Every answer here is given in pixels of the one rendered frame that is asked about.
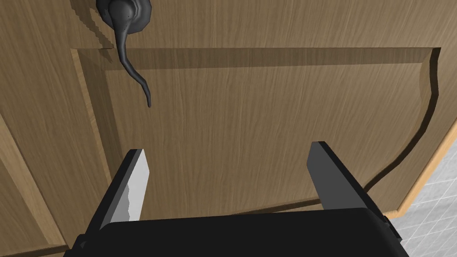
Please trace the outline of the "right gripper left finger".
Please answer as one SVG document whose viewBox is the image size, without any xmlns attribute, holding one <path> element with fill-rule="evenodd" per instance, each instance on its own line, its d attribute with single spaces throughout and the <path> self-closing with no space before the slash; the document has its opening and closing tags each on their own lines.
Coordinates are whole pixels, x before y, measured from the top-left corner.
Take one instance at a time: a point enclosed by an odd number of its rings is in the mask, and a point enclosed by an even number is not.
<svg viewBox="0 0 457 257">
<path fill-rule="evenodd" d="M 129 150 L 85 233 L 95 234 L 110 223 L 138 221 L 149 174 L 144 149 Z"/>
</svg>

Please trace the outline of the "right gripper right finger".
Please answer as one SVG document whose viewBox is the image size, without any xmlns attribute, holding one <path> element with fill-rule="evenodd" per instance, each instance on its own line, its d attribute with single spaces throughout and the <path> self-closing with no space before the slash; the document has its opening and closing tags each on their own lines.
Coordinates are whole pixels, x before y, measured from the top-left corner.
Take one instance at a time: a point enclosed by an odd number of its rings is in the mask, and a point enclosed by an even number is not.
<svg viewBox="0 0 457 257">
<path fill-rule="evenodd" d="M 325 210 L 367 208 L 376 216 L 383 216 L 326 142 L 311 143 L 307 169 Z"/>
</svg>

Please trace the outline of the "brown wooden door leaf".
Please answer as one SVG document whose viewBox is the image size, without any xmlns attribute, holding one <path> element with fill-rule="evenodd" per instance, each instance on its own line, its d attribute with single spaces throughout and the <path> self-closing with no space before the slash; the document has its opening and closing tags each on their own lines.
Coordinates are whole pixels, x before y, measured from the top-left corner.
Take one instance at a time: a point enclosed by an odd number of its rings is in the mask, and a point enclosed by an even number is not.
<svg viewBox="0 0 457 257">
<path fill-rule="evenodd" d="M 129 149 L 148 220 L 321 208 L 325 141 L 388 218 L 457 139 L 457 0 L 0 0 L 0 256 L 62 257 Z"/>
</svg>

